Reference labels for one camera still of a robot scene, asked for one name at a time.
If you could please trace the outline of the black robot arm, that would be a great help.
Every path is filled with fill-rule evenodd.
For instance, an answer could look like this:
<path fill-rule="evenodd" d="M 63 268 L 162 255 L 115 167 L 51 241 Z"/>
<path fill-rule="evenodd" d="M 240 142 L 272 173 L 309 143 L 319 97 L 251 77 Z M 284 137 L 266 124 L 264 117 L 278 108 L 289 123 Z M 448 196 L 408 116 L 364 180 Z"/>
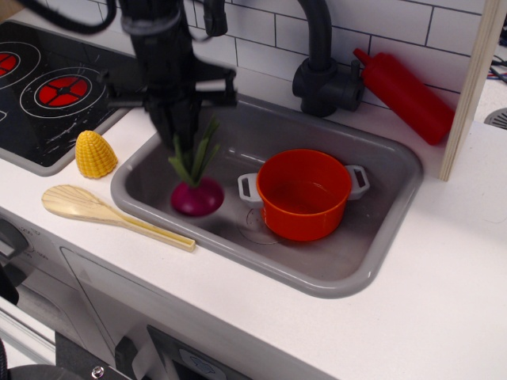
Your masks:
<path fill-rule="evenodd" d="M 181 1 L 122 1 L 121 26 L 130 36 L 142 81 L 137 93 L 120 89 L 117 72 L 101 75 L 109 106 L 144 108 L 162 141 L 183 151 L 193 150 L 201 105 L 234 106 L 235 70 L 199 60 L 193 52 L 185 8 Z"/>

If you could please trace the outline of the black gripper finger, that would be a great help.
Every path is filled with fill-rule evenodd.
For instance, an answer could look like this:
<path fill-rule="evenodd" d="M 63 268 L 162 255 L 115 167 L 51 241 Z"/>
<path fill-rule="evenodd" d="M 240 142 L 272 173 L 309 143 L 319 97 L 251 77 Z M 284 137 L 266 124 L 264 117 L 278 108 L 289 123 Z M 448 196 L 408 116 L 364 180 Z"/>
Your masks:
<path fill-rule="evenodd" d="M 193 150 L 199 127 L 200 103 L 180 103 L 176 107 L 176 135 L 182 150 Z"/>
<path fill-rule="evenodd" d="M 162 142 L 167 148 L 173 150 L 173 137 L 175 131 L 173 108 L 171 106 L 150 107 L 149 115 Z"/>

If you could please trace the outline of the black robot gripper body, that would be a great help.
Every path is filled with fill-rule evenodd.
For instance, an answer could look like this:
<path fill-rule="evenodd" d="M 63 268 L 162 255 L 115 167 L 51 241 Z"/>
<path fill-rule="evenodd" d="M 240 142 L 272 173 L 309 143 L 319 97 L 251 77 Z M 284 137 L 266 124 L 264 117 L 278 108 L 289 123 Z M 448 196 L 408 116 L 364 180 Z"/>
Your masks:
<path fill-rule="evenodd" d="M 136 66 L 103 70 L 109 105 L 120 107 L 170 107 L 179 101 L 203 101 L 235 106 L 235 70 L 199 60 L 189 32 L 162 32 L 132 36 Z"/>

